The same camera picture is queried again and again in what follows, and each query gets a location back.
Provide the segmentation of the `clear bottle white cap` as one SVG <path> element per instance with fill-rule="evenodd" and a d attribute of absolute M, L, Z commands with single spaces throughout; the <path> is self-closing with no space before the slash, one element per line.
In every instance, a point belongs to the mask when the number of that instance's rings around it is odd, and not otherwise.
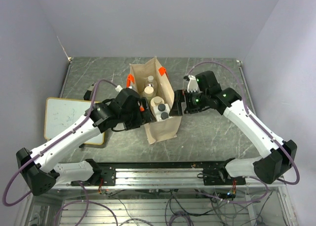
<path fill-rule="evenodd" d="M 158 87 L 158 83 L 152 75 L 148 76 L 145 81 L 144 88 L 148 86 L 152 87 L 153 89 L 157 89 Z"/>

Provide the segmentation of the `small whiteboard yellow frame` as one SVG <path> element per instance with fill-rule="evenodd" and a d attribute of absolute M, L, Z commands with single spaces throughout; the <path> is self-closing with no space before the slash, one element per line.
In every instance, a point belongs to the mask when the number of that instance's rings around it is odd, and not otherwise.
<path fill-rule="evenodd" d="M 91 102 L 75 99 L 46 100 L 44 138 L 51 140 L 72 126 L 90 108 Z"/>

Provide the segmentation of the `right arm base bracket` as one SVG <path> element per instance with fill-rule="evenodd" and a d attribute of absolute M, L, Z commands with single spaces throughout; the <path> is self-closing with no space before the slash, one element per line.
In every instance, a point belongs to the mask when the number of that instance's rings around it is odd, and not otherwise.
<path fill-rule="evenodd" d="M 208 168 L 203 169 L 197 174 L 198 179 L 203 180 L 205 186 L 232 186 L 233 184 L 245 185 L 244 177 L 231 177 L 224 168 Z"/>

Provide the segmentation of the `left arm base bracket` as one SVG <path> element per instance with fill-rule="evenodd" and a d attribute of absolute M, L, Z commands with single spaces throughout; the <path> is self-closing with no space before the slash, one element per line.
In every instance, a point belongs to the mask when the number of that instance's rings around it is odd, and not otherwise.
<path fill-rule="evenodd" d="M 93 174 L 88 180 L 72 181 L 71 186 L 114 186 L 116 184 L 116 171 L 112 168 L 93 169 Z"/>

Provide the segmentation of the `white bottle grey cap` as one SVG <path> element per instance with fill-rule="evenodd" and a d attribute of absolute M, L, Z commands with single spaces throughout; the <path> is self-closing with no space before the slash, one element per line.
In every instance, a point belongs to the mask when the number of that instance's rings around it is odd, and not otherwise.
<path fill-rule="evenodd" d="M 161 113 L 169 113 L 170 112 L 170 107 L 168 104 L 159 104 L 157 106 L 154 106 L 154 114 L 159 115 Z"/>
<path fill-rule="evenodd" d="M 161 113 L 158 113 L 158 114 L 156 115 L 156 120 L 157 120 L 158 122 L 164 121 L 164 120 L 166 120 L 166 119 L 168 119 L 168 118 L 169 118 L 169 113 L 167 113 L 167 112 L 161 112 Z"/>

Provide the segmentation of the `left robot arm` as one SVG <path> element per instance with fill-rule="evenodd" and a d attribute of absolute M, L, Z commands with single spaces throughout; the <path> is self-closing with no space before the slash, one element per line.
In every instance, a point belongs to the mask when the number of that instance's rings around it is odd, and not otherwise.
<path fill-rule="evenodd" d="M 21 175 L 33 195 L 39 196 L 55 184 L 96 186 L 106 180 L 114 185 L 114 171 L 102 170 L 93 159 L 61 164 L 62 158 L 86 141 L 123 124 L 125 130 L 139 128 L 154 120 L 146 98 L 124 88 L 113 99 L 92 104 L 72 126 L 45 144 L 16 154 Z"/>

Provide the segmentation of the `beige bottle wooden cap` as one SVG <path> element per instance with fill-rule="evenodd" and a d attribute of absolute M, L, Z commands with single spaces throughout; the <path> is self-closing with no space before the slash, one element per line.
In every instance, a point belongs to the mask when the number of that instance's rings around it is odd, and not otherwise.
<path fill-rule="evenodd" d="M 159 104 L 164 104 L 164 100 L 160 96 L 155 96 L 151 99 L 150 105 L 152 109 Z"/>
<path fill-rule="evenodd" d="M 155 89 L 152 86 L 146 86 L 143 91 L 143 97 L 147 99 L 152 99 L 156 96 Z"/>

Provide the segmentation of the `aluminium mounting rail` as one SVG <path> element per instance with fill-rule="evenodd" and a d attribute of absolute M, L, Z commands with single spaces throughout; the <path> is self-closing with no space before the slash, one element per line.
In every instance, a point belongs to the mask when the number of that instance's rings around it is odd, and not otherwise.
<path fill-rule="evenodd" d="M 155 188 L 210 188 L 231 186 L 205 186 L 202 179 L 197 178 L 201 168 L 160 168 L 160 169 L 115 169 L 116 184 L 114 186 L 102 186 L 106 189 L 155 189 Z M 88 189 L 96 189 L 98 186 L 86 186 Z"/>

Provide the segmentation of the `whiteboard eraser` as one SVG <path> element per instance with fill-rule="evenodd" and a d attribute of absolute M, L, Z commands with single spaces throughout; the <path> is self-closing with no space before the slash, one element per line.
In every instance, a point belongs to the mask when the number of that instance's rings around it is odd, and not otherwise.
<path fill-rule="evenodd" d="M 95 85 L 96 85 L 96 82 L 93 82 L 89 88 L 86 90 L 84 96 L 83 96 L 83 99 L 85 101 L 90 101 L 92 99 L 92 96 L 93 96 L 93 92 L 94 92 L 94 89 L 95 89 Z"/>

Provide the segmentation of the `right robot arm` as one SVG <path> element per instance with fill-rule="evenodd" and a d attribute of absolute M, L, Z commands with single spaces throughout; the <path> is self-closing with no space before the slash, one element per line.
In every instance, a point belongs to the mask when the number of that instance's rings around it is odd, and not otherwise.
<path fill-rule="evenodd" d="M 229 184 L 236 177 L 256 177 L 271 184 L 294 167 L 297 145 L 293 140 L 285 141 L 270 130 L 247 106 L 244 99 L 232 88 L 222 89 L 214 72 L 184 77 L 186 90 L 174 92 L 170 116 L 194 114 L 208 109 L 216 110 L 236 125 L 252 142 L 259 157 L 225 161 L 218 171 L 218 180 Z"/>

